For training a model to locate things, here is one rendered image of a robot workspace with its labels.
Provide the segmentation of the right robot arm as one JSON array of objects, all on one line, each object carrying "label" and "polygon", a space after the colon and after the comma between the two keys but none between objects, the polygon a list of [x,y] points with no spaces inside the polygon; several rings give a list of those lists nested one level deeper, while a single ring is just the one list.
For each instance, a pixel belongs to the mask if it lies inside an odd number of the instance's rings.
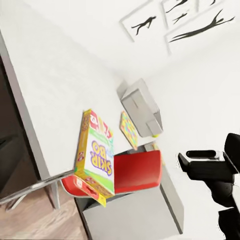
[{"label": "right robot arm", "polygon": [[218,226],[226,240],[240,240],[240,188],[234,184],[239,171],[223,151],[221,161],[219,150],[188,150],[186,156],[207,161],[188,161],[181,153],[178,161],[183,172],[191,180],[204,181],[211,190],[217,205],[226,207],[218,212]]}]

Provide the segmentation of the toy box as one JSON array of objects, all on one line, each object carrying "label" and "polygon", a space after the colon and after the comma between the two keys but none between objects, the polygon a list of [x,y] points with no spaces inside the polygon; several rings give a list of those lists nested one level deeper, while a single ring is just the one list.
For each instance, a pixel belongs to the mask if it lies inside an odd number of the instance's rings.
[{"label": "toy box", "polygon": [[143,78],[127,88],[121,103],[142,138],[164,133],[160,110]]}]

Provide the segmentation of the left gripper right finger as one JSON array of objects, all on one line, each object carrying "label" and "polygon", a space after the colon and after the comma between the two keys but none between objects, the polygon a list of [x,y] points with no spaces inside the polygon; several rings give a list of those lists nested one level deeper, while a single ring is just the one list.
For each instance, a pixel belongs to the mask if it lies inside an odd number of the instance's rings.
[{"label": "left gripper right finger", "polygon": [[240,174],[240,135],[235,133],[229,133],[227,135],[224,151],[230,158],[234,167]]}]

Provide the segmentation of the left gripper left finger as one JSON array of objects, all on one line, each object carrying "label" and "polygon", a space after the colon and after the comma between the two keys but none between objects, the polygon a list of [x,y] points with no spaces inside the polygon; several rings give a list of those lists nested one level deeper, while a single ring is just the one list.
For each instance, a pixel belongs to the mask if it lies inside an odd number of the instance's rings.
[{"label": "left gripper left finger", "polygon": [[0,193],[26,152],[23,134],[0,138]]}]

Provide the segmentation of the jigsaw puzzle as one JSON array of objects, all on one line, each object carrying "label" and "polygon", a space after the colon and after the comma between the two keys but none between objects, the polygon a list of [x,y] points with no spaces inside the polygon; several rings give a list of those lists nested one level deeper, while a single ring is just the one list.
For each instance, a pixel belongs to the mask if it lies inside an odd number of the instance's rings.
[{"label": "jigsaw puzzle", "polygon": [[124,132],[125,136],[128,138],[135,150],[138,148],[138,137],[135,132],[136,128],[131,121],[130,117],[126,114],[125,111],[122,112],[121,119],[121,130]]},{"label": "jigsaw puzzle", "polygon": [[[155,148],[155,151],[159,150],[159,147],[156,145],[156,143],[153,143],[153,146]],[[162,165],[165,165],[164,160],[162,160]]]}]

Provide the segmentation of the board game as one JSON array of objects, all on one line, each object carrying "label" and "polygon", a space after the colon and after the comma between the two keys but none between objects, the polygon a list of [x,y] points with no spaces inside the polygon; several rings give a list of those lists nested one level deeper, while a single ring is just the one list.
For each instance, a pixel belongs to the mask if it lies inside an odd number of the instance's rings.
[{"label": "board game", "polygon": [[104,207],[115,192],[113,135],[92,108],[84,112],[73,182]]}]

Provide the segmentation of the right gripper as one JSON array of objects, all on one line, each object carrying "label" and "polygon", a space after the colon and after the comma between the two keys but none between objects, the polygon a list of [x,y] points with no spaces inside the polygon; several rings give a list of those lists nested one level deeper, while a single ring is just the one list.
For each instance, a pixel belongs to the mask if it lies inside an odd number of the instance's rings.
[{"label": "right gripper", "polygon": [[191,180],[204,181],[211,192],[223,193],[229,184],[234,184],[235,174],[239,171],[223,151],[225,161],[188,161],[181,153],[178,161],[183,172]]}]

